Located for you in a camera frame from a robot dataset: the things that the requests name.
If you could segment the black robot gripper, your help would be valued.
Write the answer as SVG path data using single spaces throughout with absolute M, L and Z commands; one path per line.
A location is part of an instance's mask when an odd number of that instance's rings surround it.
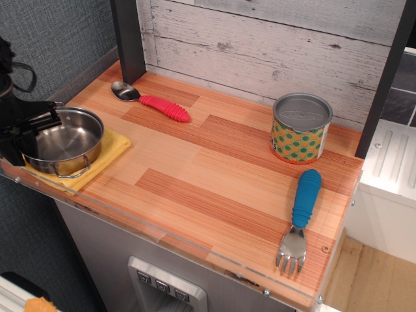
M 1 155 L 13 166 L 25 166 L 22 154 L 38 158 L 39 131 L 61 124 L 54 101 L 24 101 L 1 96 Z M 14 139 L 19 138 L 18 150 Z

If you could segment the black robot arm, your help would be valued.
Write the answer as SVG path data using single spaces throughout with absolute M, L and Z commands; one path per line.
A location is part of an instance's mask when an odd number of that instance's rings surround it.
M 25 166 L 23 155 L 38 156 L 36 137 L 41 131 L 58 126 L 61 120 L 53 101 L 24 101 L 14 95 L 14 89 L 30 93 L 36 86 L 34 70 L 24 63 L 14 62 L 10 42 L 1 39 L 1 155 L 14 166 Z M 10 76 L 14 68 L 32 72 L 32 80 L 24 89 Z

